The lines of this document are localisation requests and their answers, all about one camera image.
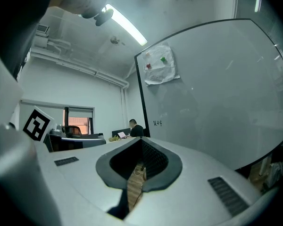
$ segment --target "vent grille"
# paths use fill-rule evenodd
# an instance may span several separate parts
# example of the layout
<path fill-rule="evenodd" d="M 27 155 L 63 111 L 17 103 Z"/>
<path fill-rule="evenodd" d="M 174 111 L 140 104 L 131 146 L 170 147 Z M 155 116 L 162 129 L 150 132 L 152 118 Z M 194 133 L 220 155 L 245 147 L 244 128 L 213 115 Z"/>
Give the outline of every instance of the vent grille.
<path fill-rule="evenodd" d="M 230 212 L 232 217 L 246 210 L 247 203 L 221 178 L 212 178 L 208 182 Z"/>
<path fill-rule="evenodd" d="M 72 163 L 72 162 L 75 162 L 75 161 L 78 161 L 78 160 L 79 159 L 77 159 L 75 156 L 73 156 L 73 157 L 62 159 L 62 160 L 57 160 L 57 161 L 55 161 L 55 164 L 58 167 L 58 166 L 69 164 L 69 163 Z"/>
<path fill-rule="evenodd" d="M 49 26 L 45 26 L 45 25 L 39 24 L 38 28 L 37 28 L 37 32 L 46 33 L 48 28 L 49 28 Z"/>

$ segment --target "ceiling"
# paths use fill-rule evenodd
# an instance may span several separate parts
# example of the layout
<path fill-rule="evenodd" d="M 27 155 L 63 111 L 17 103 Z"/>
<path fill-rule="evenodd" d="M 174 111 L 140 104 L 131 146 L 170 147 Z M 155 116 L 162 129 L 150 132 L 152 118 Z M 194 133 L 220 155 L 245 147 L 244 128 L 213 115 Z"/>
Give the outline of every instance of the ceiling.
<path fill-rule="evenodd" d="M 84 62 L 125 78 L 134 56 L 160 39 L 184 28 L 233 17 L 234 0 L 108 0 L 143 34 L 141 46 L 126 30 L 110 19 L 97 27 L 93 18 L 84 19 L 59 8 L 49 8 L 41 24 L 50 26 L 49 37 L 71 43 L 72 51 L 61 56 Z M 117 38 L 118 44 L 111 39 Z"/>

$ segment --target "ceiling light fixture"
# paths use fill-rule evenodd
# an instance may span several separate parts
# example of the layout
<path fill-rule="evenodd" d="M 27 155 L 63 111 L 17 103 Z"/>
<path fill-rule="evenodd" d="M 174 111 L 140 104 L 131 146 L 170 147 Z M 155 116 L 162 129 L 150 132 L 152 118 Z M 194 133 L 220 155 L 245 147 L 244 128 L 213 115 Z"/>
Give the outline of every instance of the ceiling light fixture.
<path fill-rule="evenodd" d="M 148 41 L 145 39 L 145 37 L 137 30 L 137 28 L 127 19 L 124 15 L 122 15 L 118 10 L 116 10 L 113 6 L 110 4 L 107 4 L 106 9 L 112 9 L 113 15 L 112 19 L 116 21 L 119 25 L 121 25 L 128 33 L 131 34 L 132 37 L 136 39 L 136 41 L 139 42 L 140 45 L 145 45 Z"/>
<path fill-rule="evenodd" d="M 260 11 L 260 7 L 261 7 L 261 0 L 256 0 L 255 13 Z"/>

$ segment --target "whiteboard frame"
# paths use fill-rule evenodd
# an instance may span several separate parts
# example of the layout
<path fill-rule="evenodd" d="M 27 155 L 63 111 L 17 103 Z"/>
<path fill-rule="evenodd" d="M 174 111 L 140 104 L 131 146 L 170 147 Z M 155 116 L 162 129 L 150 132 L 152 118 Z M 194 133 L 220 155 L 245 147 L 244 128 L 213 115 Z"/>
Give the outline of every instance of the whiteboard frame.
<path fill-rule="evenodd" d="M 226 22 L 226 21 L 233 21 L 233 20 L 248 20 L 248 21 L 252 21 L 267 37 L 268 39 L 272 42 L 272 44 L 275 46 L 276 50 L 278 51 L 281 59 L 283 60 L 283 57 L 279 51 L 279 49 L 277 48 L 276 44 L 271 40 L 271 38 L 263 31 L 263 29 L 257 24 L 255 23 L 252 19 L 250 18 L 231 18 L 231 19 L 222 19 L 222 20 L 216 20 L 216 21 L 212 21 L 212 22 L 208 22 L 208 23 L 203 23 L 203 24 L 199 24 L 199 25 L 196 25 L 196 26 L 192 26 L 192 27 L 188 27 L 186 29 L 183 29 L 183 30 L 180 30 L 178 32 L 175 32 L 161 40 L 159 40 L 158 42 L 148 46 L 147 48 L 145 48 L 144 50 L 142 50 L 140 53 L 138 53 L 137 55 L 134 56 L 134 61 L 135 61 L 135 67 L 136 67 L 136 73 L 137 73 L 137 78 L 138 78 L 138 85 L 140 87 L 140 93 L 141 93 L 141 104 L 142 104 L 142 110 L 143 110 L 143 116 L 144 116 L 144 120 L 145 120 L 145 126 L 146 126 L 146 133 L 145 133 L 145 136 L 147 137 L 151 137 L 150 136 L 150 130 L 149 130 L 149 124 L 148 124 L 148 117 L 147 117 L 147 110 L 146 110 L 146 104 L 145 104 L 145 100 L 144 100 L 144 96 L 143 96 L 143 90 L 142 90 L 142 81 L 141 81 L 141 76 L 140 76 L 140 71 L 139 71 L 139 67 L 138 67 L 138 62 L 137 62 L 137 56 L 141 55 L 142 52 L 148 50 L 149 48 L 179 34 L 179 33 L 182 33 L 184 31 L 187 31 L 187 30 L 190 30 L 190 29 L 193 29 L 193 28 L 197 28 L 197 27 L 200 27 L 200 26 L 204 26 L 204 25 L 208 25 L 208 24 L 214 24 L 214 23 L 219 23 L 219 22 Z M 262 159 L 264 159 L 265 157 L 267 157 L 268 155 L 270 155 L 274 150 L 276 150 L 278 148 L 278 146 L 282 145 L 283 144 L 283 140 L 281 141 L 280 144 L 278 144 L 273 150 L 271 150 L 270 152 L 268 152 L 267 154 L 265 154 L 263 157 L 259 158 L 258 160 L 244 166 L 244 167 L 247 167 L 247 166 L 251 166 L 253 164 L 256 164 L 257 162 L 261 161 Z"/>

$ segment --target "whiteboard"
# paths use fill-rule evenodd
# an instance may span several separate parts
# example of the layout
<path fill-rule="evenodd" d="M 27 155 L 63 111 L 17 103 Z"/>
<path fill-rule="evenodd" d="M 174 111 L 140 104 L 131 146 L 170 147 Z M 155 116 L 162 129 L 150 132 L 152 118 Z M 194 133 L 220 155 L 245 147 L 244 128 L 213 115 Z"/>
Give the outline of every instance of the whiteboard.
<path fill-rule="evenodd" d="M 218 21 L 165 41 L 181 78 L 147 87 L 143 58 L 135 57 L 152 138 L 205 152 L 234 170 L 281 144 L 283 59 L 255 23 Z"/>

